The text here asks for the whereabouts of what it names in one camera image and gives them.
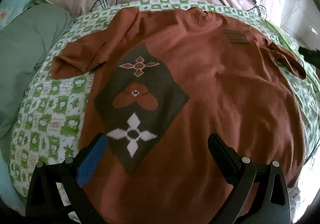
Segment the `rust orange knit sweater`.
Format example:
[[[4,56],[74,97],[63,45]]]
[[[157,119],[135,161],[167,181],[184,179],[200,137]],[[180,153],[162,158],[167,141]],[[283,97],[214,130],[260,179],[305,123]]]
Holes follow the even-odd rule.
[[[108,147],[84,191],[109,223],[208,223],[231,192],[208,149],[218,134],[255,163],[280,163],[289,187],[304,164],[295,94],[280,66],[304,68],[255,28],[199,8],[121,9],[68,43],[52,78],[93,71],[80,146]]]

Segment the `green white patterned bedsheet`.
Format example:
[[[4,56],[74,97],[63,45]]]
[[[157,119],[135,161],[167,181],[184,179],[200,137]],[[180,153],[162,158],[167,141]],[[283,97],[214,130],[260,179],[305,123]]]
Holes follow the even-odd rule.
[[[27,195],[37,160],[56,163],[78,152],[93,75],[53,80],[50,72],[53,57],[68,42],[107,28],[122,8],[124,4],[100,8],[77,18],[72,27],[55,41],[30,81],[13,127],[9,163],[12,183],[22,196]],[[296,95],[306,138],[306,163],[297,187],[289,191],[293,221],[303,216],[319,191],[319,78],[311,64],[303,59],[300,63],[306,71],[305,80],[283,70]]]

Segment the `sage green pillow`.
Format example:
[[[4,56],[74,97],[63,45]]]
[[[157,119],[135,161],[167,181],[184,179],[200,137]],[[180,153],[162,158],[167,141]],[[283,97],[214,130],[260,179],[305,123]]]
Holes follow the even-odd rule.
[[[72,23],[64,8],[39,4],[1,30],[1,137],[14,124],[31,78]]]

